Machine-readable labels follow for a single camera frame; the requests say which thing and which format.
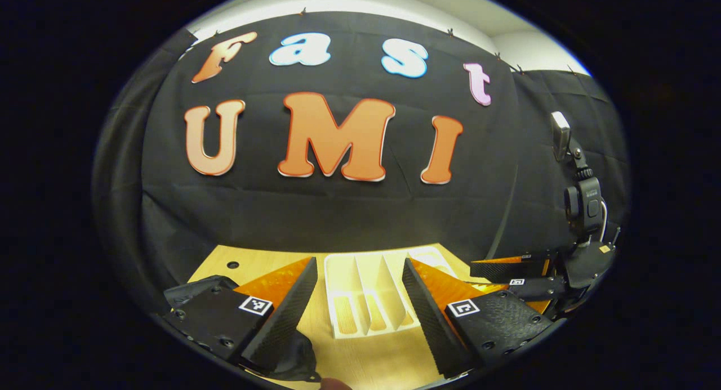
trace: blue letter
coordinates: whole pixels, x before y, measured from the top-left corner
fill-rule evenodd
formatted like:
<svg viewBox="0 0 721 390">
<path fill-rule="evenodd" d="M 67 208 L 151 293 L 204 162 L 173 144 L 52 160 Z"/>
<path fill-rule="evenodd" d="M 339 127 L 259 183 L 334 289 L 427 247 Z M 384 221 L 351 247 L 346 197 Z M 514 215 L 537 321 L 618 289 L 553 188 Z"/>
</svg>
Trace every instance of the blue letter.
<svg viewBox="0 0 721 390">
<path fill-rule="evenodd" d="M 281 41 L 281 46 L 270 54 L 270 63 L 288 66 L 300 62 L 306 66 L 324 64 L 330 59 L 327 52 L 330 37 L 324 33 L 299 33 Z"/>
<path fill-rule="evenodd" d="M 422 45 L 402 39 L 389 39 L 383 43 L 383 51 L 388 56 L 383 56 L 381 64 L 387 72 L 414 79 L 425 74 L 423 60 L 428 59 L 428 52 Z"/>
</svg>

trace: orange letter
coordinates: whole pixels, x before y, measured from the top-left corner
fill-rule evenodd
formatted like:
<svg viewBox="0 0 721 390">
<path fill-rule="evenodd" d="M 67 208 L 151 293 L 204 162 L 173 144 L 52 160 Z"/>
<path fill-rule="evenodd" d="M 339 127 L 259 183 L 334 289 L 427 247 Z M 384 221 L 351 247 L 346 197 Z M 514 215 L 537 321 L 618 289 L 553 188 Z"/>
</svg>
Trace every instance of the orange letter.
<svg viewBox="0 0 721 390">
<path fill-rule="evenodd" d="M 228 100 L 218 104 L 216 113 L 221 117 L 221 141 L 218 154 L 214 157 L 207 156 L 203 149 L 203 129 L 211 108 L 194 107 L 185 112 L 185 122 L 188 124 L 185 128 L 185 151 L 193 169 L 209 176 L 220 176 L 230 170 L 235 161 L 238 114 L 243 110 L 245 103 L 241 100 Z"/>
<path fill-rule="evenodd" d="M 211 56 L 208 56 L 208 60 L 206 60 L 206 63 L 201 67 L 201 71 L 193 77 L 193 84 L 210 79 L 216 74 L 219 74 L 223 69 L 221 67 L 221 60 L 228 63 L 240 50 L 241 42 L 250 43 L 254 41 L 257 36 L 257 33 L 249 32 L 213 46 Z"/>
<path fill-rule="evenodd" d="M 340 172 L 348 180 L 380 181 L 386 177 L 381 166 L 386 125 L 396 108 L 383 100 L 366 98 L 356 104 L 338 126 L 325 97 L 316 92 L 294 92 L 283 101 L 291 110 L 291 131 L 285 161 L 278 172 L 288 177 L 308 177 L 308 144 L 313 147 L 320 169 L 331 176 L 350 149 L 350 159 Z"/>
<path fill-rule="evenodd" d="M 451 159 L 456 148 L 456 139 L 463 133 L 462 123 L 447 116 L 434 116 L 435 143 L 430 154 L 428 167 L 423 169 L 420 180 L 426 184 L 446 184 L 451 181 Z"/>
</svg>

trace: white wall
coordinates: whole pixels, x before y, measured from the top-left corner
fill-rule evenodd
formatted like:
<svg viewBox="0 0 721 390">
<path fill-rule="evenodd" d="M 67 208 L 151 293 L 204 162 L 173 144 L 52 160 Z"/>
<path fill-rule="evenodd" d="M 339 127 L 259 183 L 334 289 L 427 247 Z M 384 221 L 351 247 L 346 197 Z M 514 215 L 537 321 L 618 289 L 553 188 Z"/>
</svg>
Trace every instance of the white wall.
<svg viewBox="0 0 721 390">
<path fill-rule="evenodd" d="M 307 12 L 365 12 L 411 21 L 443 32 L 453 28 L 453 35 L 457 38 L 492 54 L 500 52 L 502 60 L 514 67 L 520 65 L 523 70 L 568 71 L 571 67 L 574 72 L 588 74 L 556 41 L 490 0 L 463 0 L 462 3 L 460 0 L 448 0 L 434 4 L 435 7 L 418 0 L 229 0 L 193 21 L 187 28 L 200 42 L 216 31 L 222 33 L 256 21 L 297 14 L 304 8 Z M 462 6 L 463 14 L 454 12 L 459 6 Z M 471 14 L 479 17 L 475 25 L 468 22 L 471 16 L 468 10 L 477 11 Z M 465 15 L 466 20 L 458 18 L 458 15 Z M 498 35 L 491 38 L 478 27 Z"/>
</svg>

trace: compartment organizer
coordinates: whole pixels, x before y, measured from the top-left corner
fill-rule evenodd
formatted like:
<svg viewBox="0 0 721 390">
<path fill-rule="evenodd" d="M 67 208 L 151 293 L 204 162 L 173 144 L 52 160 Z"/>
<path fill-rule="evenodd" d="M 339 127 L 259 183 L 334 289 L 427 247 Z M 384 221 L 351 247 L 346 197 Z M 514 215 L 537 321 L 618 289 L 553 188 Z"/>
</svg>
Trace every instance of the compartment organizer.
<svg viewBox="0 0 721 390">
<path fill-rule="evenodd" d="M 407 257 L 457 277 L 432 246 L 330 254 L 325 258 L 328 309 L 335 339 L 390 334 L 420 326 L 401 280 Z"/>
</svg>

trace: white cable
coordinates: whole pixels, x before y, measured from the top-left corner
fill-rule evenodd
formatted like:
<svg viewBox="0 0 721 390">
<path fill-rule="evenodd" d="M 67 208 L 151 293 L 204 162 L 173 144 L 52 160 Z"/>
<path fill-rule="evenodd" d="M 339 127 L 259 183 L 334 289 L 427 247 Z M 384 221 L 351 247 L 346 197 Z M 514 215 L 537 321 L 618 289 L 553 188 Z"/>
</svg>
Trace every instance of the white cable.
<svg viewBox="0 0 721 390">
<path fill-rule="evenodd" d="M 608 220 L 608 209 L 606 208 L 606 202 L 603 199 L 600 200 L 600 208 L 603 209 L 603 228 L 600 230 L 600 239 L 598 239 L 598 241 L 603 242 L 603 235 L 606 233 L 606 221 Z"/>
</svg>

